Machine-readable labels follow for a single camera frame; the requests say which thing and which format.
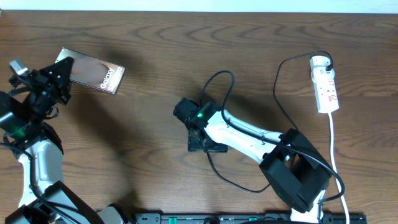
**white background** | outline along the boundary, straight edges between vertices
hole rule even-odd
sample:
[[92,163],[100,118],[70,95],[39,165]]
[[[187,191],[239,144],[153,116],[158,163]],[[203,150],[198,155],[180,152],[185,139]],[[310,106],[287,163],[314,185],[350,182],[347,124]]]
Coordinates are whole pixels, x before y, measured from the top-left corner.
[[4,10],[398,13],[398,0],[0,0],[0,8]]

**green connector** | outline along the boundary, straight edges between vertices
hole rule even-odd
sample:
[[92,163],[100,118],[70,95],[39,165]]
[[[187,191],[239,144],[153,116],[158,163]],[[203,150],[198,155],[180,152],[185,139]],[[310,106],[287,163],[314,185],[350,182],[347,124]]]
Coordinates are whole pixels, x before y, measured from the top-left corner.
[[169,218],[169,224],[177,224],[177,218]]

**power outlet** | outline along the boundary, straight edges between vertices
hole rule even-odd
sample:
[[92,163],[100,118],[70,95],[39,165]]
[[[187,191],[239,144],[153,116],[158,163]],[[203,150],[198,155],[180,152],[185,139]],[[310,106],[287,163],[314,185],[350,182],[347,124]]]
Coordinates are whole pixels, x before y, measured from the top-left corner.
[[335,71],[333,69],[326,71],[329,64],[330,59],[324,56],[314,56],[310,60],[311,79],[319,113],[331,113],[339,108],[334,80]]

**wood grain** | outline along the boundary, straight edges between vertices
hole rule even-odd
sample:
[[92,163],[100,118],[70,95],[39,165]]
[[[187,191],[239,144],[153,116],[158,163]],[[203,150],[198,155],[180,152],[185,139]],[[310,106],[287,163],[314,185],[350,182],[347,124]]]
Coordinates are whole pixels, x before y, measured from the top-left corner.
[[[369,223],[398,219],[398,17],[367,14],[6,11],[0,17],[0,90],[8,62],[42,68],[62,47],[126,67],[117,95],[73,85],[72,99],[50,121],[63,141],[65,183],[100,210],[119,202],[130,212],[288,210],[273,190],[249,194],[218,179],[204,153],[187,152],[187,131],[172,116],[181,97],[198,99],[218,70],[236,74],[228,109],[257,126],[290,124],[272,99],[280,62],[327,50],[335,61],[340,110],[336,161],[353,213]],[[328,118],[318,114],[309,58],[288,62],[277,94],[300,130],[329,158]],[[229,77],[208,96],[220,103]],[[267,180],[256,163],[231,150],[213,156],[225,177],[250,189]],[[22,166],[0,151],[0,220],[22,193]],[[336,193],[331,179],[327,195]],[[342,212],[341,202],[325,204]]]

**power strip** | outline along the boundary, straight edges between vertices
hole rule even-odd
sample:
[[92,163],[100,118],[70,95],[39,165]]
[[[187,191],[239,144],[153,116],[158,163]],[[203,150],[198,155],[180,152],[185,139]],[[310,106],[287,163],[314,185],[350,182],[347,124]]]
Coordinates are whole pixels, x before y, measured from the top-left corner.
[[311,79],[319,113],[331,113],[339,108],[334,80],[335,71],[333,69],[327,71],[328,65],[330,65],[328,57],[314,56],[310,60]]

